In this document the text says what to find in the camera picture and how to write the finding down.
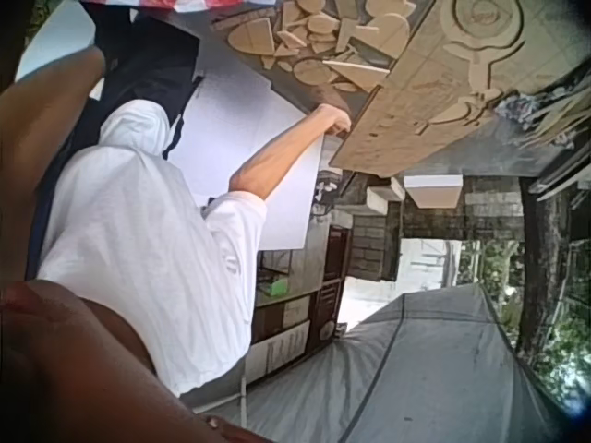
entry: white paper sheet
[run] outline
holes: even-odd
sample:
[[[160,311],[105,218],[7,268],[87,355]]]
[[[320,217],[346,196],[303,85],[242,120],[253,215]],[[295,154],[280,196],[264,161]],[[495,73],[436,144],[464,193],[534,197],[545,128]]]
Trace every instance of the white paper sheet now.
[[[183,172],[201,206],[227,192],[234,171],[304,114],[219,45],[202,43],[198,69],[205,79],[187,106],[183,134],[169,161]],[[260,250],[304,247],[321,142],[302,155],[267,200]]]

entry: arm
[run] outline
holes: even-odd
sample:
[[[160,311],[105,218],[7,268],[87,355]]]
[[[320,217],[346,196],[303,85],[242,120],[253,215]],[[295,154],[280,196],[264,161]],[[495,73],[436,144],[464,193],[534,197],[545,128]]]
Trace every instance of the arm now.
[[[91,47],[24,77],[0,95],[0,202],[27,203],[104,74]]]
[[[314,140],[331,129],[350,128],[345,111],[322,104],[247,160],[230,179],[230,191],[247,191],[266,199]]]

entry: wooden cutout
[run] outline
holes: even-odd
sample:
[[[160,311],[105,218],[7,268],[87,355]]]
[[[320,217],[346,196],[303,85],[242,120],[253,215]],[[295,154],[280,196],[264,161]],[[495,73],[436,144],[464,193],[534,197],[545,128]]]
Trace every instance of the wooden cutout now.
[[[273,67],[273,65],[275,64],[275,60],[277,60],[277,59],[275,57],[273,57],[272,55],[262,55],[260,57],[260,61],[262,62],[262,67],[264,67],[267,70],[269,70]]]
[[[297,0],[299,7],[309,14],[318,14],[326,4],[326,0]]]
[[[519,38],[524,25],[524,15],[518,0],[511,0],[511,19],[509,26],[493,37],[478,38],[467,32],[457,20],[455,11],[457,0],[442,0],[440,22],[445,36],[470,49],[509,48]]]
[[[291,57],[299,54],[299,49],[290,49],[283,43],[279,45],[277,51],[275,51],[275,57]]]
[[[525,42],[519,42],[506,49],[485,48],[479,51],[468,49],[458,43],[443,46],[448,53],[470,62],[468,83],[474,92],[484,92],[490,87],[490,65],[515,54]]]
[[[298,28],[295,28],[294,30],[291,30],[292,34],[294,34],[299,40],[301,40],[302,42],[304,42],[306,45],[308,45],[308,28],[306,28],[305,26],[300,26]]]
[[[285,61],[277,62],[277,66],[280,67],[283,71],[286,71],[286,72],[292,72],[294,70],[292,68],[292,66],[289,63],[285,62]]]
[[[340,18],[352,18],[353,20],[359,18],[356,0],[335,0],[334,3]]]
[[[257,18],[238,26],[228,35],[228,43],[246,54],[273,55],[275,41],[269,18]]]
[[[308,18],[308,29],[316,34],[330,34],[341,24],[340,20],[327,16],[326,14],[316,14]]]
[[[357,26],[357,20],[351,18],[343,18],[341,21],[341,28],[339,29],[339,38],[336,42],[337,53],[344,51],[349,44],[349,40],[353,37],[355,28]]]
[[[398,14],[386,14],[371,20],[367,26],[379,28],[377,34],[361,33],[354,37],[392,58],[400,58],[410,39],[410,26]]]
[[[336,42],[334,34],[310,34],[308,40],[311,42]]]
[[[214,21],[210,25],[211,30],[229,30],[234,26],[242,25],[243,23],[248,23],[249,21],[255,20],[257,18],[265,18],[265,17],[275,17],[277,14],[277,10],[274,7],[266,7],[264,9],[257,9],[250,12],[245,12],[244,14],[238,14],[237,16],[233,16],[230,18],[225,18],[223,20]]]
[[[283,3],[283,15],[281,29],[287,30],[287,26],[298,21],[304,16],[304,11],[300,9],[296,2],[289,1]]]
[[[338,83],[332,83],[332,85],[338,89],[342,90],[343,92],[357,92],[359,88],[355,86],[353,83],[349,83],[348,81],[340,81]]]
[[[314,51],[314,54],[325,53],[334,48],[334,46],[336,46],[335,42],[313,42],[312,51]]]
[[[408,17],[415,9],[416,5],[406,0],[367,0],[366,2],[366,12],[372,17],[386,14],[398,14],[402,17]]]
[[[321,60],[308,58],[297,62],[294,66],[294,76],[306,85],[318,86],[330,83],[333,79],[332,71]]]
[[[289,49],[299,49],[308,46],[306,42],[303,42],[301,39],[297,38],[289,30],[280,30],[277,32],[277,37],[279,37]]]
[[[442,113],[434,116],[428,122],[432,125],[441,123],[450,123],[457,120],[462,120],[470,114],[470,105],[467,103],[456,103],[447,108]]]
[[[356,26],[353,37],[358,40],[370,40],[377,38],[378,32],[380,32],[380,28],[376,28],[375,26]]]
[[[375,66],[356,65],[334,60],[325,60],[323,63],[367,92],[371,92],[390,73],[388,69]]]

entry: gray tarp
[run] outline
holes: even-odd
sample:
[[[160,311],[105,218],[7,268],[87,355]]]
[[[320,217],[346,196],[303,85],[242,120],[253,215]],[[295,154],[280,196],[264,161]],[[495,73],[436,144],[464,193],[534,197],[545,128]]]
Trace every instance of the gray tarp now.
[[[239,409],[214,411],[239,423]],[[558,406],[514,358],[477,285],[406,294],[248,393],[278,442],[549,441]]]

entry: white shirt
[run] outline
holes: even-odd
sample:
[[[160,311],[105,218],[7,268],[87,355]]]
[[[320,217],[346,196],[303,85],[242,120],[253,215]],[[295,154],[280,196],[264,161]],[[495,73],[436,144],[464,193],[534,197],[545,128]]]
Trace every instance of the white shirt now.
[[[178,169],[160,157],[169,127],[133,101],[58,181],[39,279],[122,318],[175,395],[220,377],[247,352],[266,207],[246,192],[201,216]]]

